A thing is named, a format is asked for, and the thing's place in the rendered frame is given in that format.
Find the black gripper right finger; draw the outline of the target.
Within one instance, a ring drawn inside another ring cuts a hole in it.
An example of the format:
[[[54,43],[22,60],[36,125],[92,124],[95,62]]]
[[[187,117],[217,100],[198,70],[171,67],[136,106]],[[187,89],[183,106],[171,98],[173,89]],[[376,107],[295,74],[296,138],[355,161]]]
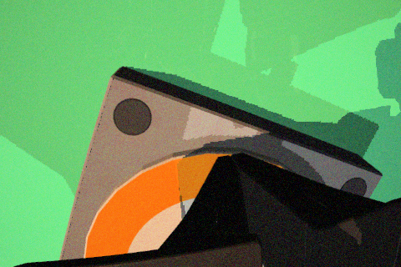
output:
[[[401,267],[401,198],[381,203],[250,154],[231,157],[264,267]]]

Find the orange round plate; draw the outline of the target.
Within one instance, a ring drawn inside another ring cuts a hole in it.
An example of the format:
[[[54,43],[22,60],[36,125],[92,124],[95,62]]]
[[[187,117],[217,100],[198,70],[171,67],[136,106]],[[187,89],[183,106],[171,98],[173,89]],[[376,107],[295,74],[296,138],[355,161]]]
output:
[[[186,216],[216,158],[237,153],[293,171],[245,148],[204,147],[167,154],[121,180],[100,204],[86,236],[84,258],[158,249]]]

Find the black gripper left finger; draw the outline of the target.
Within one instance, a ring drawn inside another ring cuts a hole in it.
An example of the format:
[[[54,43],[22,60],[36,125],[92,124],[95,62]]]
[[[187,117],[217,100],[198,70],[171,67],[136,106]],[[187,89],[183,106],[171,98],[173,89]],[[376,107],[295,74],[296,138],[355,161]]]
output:
[[[228,154],[216,158],[186,216],[158,249],[13,267],[263,267],[262,260],[260,237],[248,231],[240,170]]]

